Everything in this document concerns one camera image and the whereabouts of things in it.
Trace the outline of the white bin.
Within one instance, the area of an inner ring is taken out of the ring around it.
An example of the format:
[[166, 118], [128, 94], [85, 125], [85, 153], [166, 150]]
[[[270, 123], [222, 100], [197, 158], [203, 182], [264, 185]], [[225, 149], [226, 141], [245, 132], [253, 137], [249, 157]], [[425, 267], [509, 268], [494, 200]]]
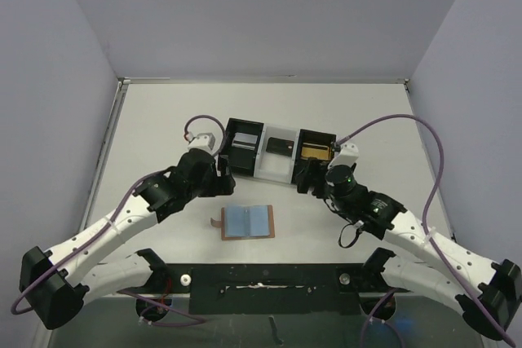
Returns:
[[255, 157], [254, 177], [290, 184], [298, 141], [298, 129], [264, 124]]

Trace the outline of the black bin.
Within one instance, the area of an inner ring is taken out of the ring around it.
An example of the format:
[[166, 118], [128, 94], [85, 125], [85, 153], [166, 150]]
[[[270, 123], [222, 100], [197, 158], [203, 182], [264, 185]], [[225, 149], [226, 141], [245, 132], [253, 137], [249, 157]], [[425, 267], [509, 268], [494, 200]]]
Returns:
[[264, 124], [238, 118], [229, 118], [225, 129], [225, 144], [220, 156], [228, 158], [230, 170], [245, 177], [254, 176]]
[[334, 158], [333, 145], [335, 141], [335, 134], [301, 129], [298, 142], [295, 144], [296, 156], [291, 183], [296, 184], [297, 175], [304, 168], [309, 158], [330, 163]]

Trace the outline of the tan leather card holder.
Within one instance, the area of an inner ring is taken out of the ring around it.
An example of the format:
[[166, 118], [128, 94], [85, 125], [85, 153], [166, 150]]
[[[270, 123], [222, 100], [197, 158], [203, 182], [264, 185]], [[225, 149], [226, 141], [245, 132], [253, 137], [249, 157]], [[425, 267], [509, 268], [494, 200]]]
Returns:
[[257, 240], [275, 237], [272, 205], [228, 205], [210, 225], [220, 230], [221, 240]]

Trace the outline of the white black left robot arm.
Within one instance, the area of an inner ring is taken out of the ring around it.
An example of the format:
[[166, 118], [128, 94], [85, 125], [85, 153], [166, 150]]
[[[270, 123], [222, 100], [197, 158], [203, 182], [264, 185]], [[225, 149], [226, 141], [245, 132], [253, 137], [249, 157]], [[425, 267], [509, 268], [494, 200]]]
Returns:
[[113, 212], [84, 231], [48, 250], [28, 250], [21, 261], [19, 299], [53, 330], [99, 297], [126, 288], [161, 289], [166, 268], [154, 252], [138, 251], [116, 263], [103, 260], [195, 198], [229, 196], [235, 185], [227, 156], [188, 150], [177, 165], [138, 179]]

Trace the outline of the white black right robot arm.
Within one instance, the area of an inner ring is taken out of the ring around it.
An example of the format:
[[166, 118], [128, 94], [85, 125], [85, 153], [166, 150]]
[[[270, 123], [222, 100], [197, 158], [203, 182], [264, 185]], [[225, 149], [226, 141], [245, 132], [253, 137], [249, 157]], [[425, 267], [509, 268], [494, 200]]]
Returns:
[[300, 193], [310, 192], [330, 210], [368, 233], [422, 261], [401, 261], [376, 249], [363, 270], [374, 290], [386, 285], [436, 300], [460, 314], [484, 337], [507, 341], [507, 329], [521, 305], [521, 269], [505, 259], [495, 262], [463, 248], [429, 227], [392, 197], [359, 184], [353, 168], [309, 160], [296, 174]]

